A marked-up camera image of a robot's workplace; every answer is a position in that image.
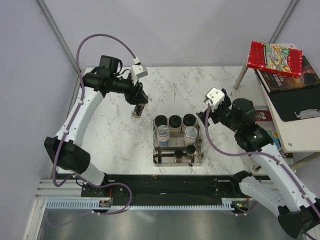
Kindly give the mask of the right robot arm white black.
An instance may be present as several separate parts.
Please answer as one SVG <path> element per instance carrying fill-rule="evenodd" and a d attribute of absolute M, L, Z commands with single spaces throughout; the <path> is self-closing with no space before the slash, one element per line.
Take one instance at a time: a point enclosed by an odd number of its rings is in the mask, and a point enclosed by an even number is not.
<path fill-rule="evenodd" d="M 209 136 L 209 120 L 221 123 L 234 132 L 243 152 L 251 156 L 265 171 L 278 191 L 260 183 L 252 174 L 241 171 L 234 175 L 229 191 L 235 197 L 243 194 L 256 200 L 272 212 L 282 229 L 292 238 L 305 234 L 320 224 L 320 199 L 310 191 L 283 160 L 273 139 L 256 123 L 252 101 L 237 98 L 231 101 L 224 88 L 212 88 L 205 95 L 205 111 L 197 116 Z"/>

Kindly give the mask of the clear three-slot organizer tray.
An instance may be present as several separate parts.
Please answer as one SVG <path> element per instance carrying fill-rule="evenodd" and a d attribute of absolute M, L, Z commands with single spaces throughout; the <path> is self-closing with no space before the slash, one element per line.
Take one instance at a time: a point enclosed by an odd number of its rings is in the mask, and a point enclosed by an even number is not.
<path fill-rule="evenodd" d="M 155 119 L 153 120 L 153 154 L 152 161 L 156 167 L 198 167 L 202 164 L 204 155 L 202 153 L 202 139 L 200 137 L 200 126 L 196 120 L 194 127 L 197 129 L 197 138 L 194 144 L 196 148 L 194 162 L 186 159 L 186 147 L 184 145 L 184 132 L 187 127 L 183 127 L 183 118 L 181 118 L 181 131 L 170 132 L 168 146 L 159 147 L 157 140 L 157 129 L 155 129 Z M 167 118 L 167 126 L 169 127 L 169 118 Z M 175 150 L 182 150 L 184 156 L 181 163 L 175 162 Z"/>

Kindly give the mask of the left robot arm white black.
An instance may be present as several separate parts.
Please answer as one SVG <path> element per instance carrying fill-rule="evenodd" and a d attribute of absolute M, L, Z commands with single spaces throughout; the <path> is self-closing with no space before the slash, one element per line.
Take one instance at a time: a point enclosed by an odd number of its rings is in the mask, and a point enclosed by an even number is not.
<path fill-rule="evenodd" d="M 122 61 L 102 55 L 99 65 L 82 77 L 76 101 L 60 130 L 44 141 L 53 167 L 91 183 L 92 191 L 99 197 L 109 193 L 110 185 L 104 181 L 105 173 L 91 163 L 91 155 L 81 146 L 94 112 L 109 93 L 124 95 L 126 102 L 134 106 L 132 116 L 141 117 L 149 100 L 139 80 L 148 71 L 137 57 L 133 62 L 127 78 L 123 78 Z"/>

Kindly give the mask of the black-cap spice bottle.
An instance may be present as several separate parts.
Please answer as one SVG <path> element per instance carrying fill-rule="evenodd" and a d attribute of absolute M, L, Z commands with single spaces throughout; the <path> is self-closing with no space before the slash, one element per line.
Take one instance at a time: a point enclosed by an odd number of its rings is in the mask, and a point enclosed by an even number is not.
<path fill-rule="evenodd" d="M 186 159 L 190 160 L 191 162 L 194 162 L 195 160 L 195 153 L 196 153 L 196 147 L 192 144 L 188 145 L 186 147 Z"/>
<path fill-rule="evenodd" d="M 174 151 L 174 161 L 176 163 L 181 163 L 184 157 L 184 152 L 181 149 Z"/>
<path fill-rule="evenodd" d="M 135 105 L 131 115 L 133 118 L 139 119 L 142 116 L 143 110 L 145 108 L 145 103 L 138 103 Z"/>

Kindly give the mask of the blue-label bottle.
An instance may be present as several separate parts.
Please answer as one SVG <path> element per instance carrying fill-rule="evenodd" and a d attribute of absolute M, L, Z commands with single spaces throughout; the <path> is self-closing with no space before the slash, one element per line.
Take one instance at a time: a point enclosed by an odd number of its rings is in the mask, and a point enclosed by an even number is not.
<path fill-rule="evenodd" d="M 167 125 L 160 125 L 156 130 L 159 147 L 166 147 L 169 144 L 170 129 Z"/>
<path fill-rule="evenodd" d="M 188 126 L 184 130 L 183 143 L 185 146 L 194 145 L 198 136 L 198 130 L 194 126 Z"/>

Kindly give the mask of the black knob-lid glass jar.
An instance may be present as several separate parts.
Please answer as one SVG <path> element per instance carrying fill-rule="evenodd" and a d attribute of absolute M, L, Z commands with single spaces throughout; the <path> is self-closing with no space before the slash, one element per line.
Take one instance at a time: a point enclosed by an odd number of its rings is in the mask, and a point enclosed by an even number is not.
<path fill-rule="evenodd" d="M 168 124 L 168 119 L 165 115 L 157 115 L 154 119 L 154 126 L 157 129 L 159 126 L 166 126 Z"/>

